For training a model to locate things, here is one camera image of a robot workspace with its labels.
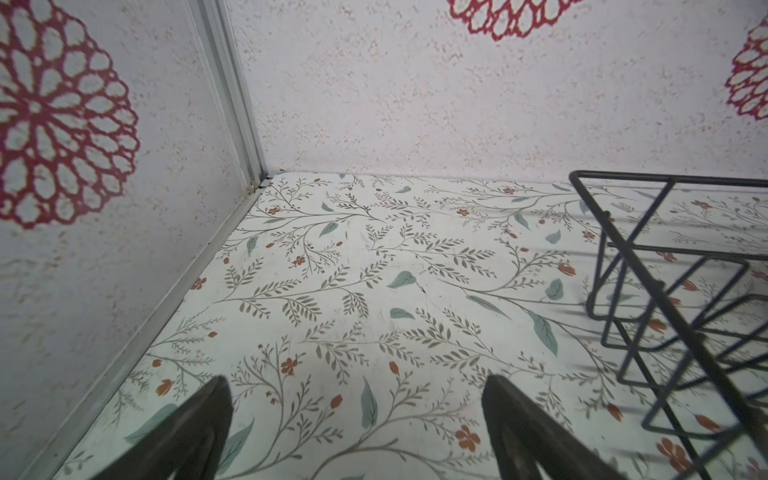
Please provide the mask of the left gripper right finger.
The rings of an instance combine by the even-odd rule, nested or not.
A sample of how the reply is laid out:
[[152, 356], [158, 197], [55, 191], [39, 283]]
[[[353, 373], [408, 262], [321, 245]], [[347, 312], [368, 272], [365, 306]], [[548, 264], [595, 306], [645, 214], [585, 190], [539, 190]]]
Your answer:
[[502, 479], [620, 479], [507, 378], [491, 375], [482, 410]]

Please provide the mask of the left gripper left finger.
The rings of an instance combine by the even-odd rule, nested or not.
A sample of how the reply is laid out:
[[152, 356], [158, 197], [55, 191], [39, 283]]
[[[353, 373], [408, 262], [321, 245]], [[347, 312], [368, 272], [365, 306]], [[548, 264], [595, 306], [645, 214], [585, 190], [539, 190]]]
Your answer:
[[213, 479], [233, 416], [228, 380], [211, 378], [97, 479]]

